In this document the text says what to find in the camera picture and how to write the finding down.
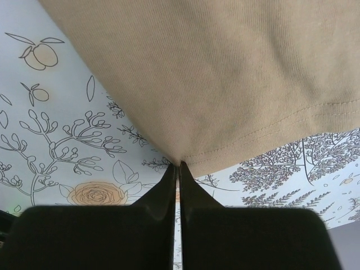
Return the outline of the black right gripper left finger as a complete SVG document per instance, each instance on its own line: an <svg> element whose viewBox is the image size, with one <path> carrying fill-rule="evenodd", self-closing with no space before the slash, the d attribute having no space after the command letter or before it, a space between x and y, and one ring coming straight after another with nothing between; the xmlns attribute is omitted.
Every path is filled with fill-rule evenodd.
<svg viewBox="0 0 360 270"><path fill-rule="evenodd" d="M128 206L36 206L12 225L2 269L172 269L176 169Z"/></svg>

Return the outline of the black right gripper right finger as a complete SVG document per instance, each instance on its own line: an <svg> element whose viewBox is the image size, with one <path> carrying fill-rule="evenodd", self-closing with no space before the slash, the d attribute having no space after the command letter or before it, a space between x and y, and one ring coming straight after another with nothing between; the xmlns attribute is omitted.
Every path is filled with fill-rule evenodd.
<svg viewBox="0 0 360 270"><path fill-rule="evenodd" d="M178 169L184 269L340 269L323 221L299 208L227 208Z"/></svg>

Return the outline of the beige t shirt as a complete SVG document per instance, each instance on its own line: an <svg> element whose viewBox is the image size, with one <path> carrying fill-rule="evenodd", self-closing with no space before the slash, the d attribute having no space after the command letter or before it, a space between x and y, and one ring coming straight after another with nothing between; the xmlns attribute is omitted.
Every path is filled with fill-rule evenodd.
<svg viewBox="0 0 360 270"><path fill-rule="evenodd" d="M359 126L358 1L41 1L136 128L203 176Z"/></svg>

